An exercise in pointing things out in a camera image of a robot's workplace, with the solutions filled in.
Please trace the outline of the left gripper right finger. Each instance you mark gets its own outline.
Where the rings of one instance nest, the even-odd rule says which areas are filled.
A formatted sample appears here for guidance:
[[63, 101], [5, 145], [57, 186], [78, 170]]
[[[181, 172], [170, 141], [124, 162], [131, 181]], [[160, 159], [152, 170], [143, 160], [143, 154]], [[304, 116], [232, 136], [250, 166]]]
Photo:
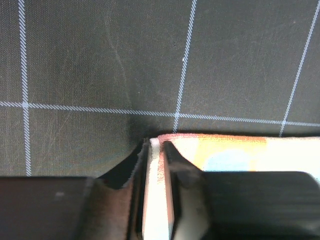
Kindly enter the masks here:
[[320, 186], [301, 171], [203, 171], [164, 143], [172, 240], [317, 240]]

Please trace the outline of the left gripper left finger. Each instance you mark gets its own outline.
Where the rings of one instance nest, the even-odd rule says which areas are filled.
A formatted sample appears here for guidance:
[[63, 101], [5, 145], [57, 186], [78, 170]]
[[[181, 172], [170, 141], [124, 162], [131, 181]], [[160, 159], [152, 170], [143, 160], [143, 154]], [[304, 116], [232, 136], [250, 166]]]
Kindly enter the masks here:
[[99, 178], [2, 177], [3, 240], [140, 240], [149, 141]]

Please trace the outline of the polka dot striped towel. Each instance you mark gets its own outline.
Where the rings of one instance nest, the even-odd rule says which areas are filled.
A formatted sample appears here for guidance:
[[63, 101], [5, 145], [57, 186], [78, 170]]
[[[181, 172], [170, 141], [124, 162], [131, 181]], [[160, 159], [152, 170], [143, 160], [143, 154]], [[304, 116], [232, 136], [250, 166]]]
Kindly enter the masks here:
[[206, 172], [302, 171], [320, 179], [319, 137], [253, 137], [220, 134], [164, 134], [150, 139], [147, 148], [142, 236], [167, 240], [170, 193], [166, 191], [163, 143], [170, 141], [179, 153]]

